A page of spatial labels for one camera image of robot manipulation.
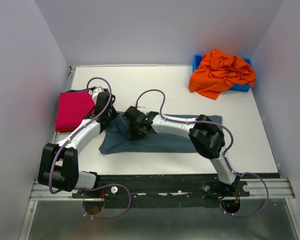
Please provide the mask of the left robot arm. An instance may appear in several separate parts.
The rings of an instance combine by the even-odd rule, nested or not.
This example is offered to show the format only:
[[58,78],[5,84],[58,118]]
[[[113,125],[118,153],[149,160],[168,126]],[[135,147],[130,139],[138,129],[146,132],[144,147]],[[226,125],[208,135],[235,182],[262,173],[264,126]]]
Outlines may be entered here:
[[49,187],[52,194],[74,189],[83,189],[91,198],[100,194],[97,174],[79,170],[79,154],[119,115],[113,106],[115,99],[109,92],[100,92],[95,106],[71,134],[43,147],[37,177],[39,184]]

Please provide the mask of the grey blue t shirt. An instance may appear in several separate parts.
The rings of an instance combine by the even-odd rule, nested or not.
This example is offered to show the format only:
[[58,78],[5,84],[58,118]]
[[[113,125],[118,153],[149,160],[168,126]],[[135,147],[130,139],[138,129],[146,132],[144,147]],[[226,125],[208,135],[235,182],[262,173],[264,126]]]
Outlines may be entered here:
[[[99,151],[104,155],[116,153],[196,153],[192,142],[181,136],[166,133],[150,133],[140,140],[129,140],[129,123],[123,117],[124,112],[110,123]],[[176,118],[198,118],[195,115],[167,115]],[[221,124],[222,117],[208,116],[211,121]]]

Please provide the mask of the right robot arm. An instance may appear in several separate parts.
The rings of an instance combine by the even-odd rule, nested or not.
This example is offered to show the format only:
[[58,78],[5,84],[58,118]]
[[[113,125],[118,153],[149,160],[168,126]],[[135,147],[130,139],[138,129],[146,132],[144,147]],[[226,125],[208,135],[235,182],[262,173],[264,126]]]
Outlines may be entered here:
[[203,114],[198,118],[180,118],[155,111],[144,113],[135,106],[130,106],[123,117],[129,123],[131,140],[144,139],[148,134],[170,134],[189,139],[197,153],[209,159],[216,170],[220,191],[226,196],[237,192],[239,177],[227,158],[225,126],[222,124]]

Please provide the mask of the orange t shirt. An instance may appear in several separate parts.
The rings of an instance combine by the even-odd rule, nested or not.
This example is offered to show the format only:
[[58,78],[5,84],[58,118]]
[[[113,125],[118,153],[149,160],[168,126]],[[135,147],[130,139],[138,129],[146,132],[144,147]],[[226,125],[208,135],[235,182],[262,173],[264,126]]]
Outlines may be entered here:
[[254,69],[244,59],[214,49],[201,56],[198,68],[189,79],[188,89],[216,100],[234,85],[254,87],[256,79]]

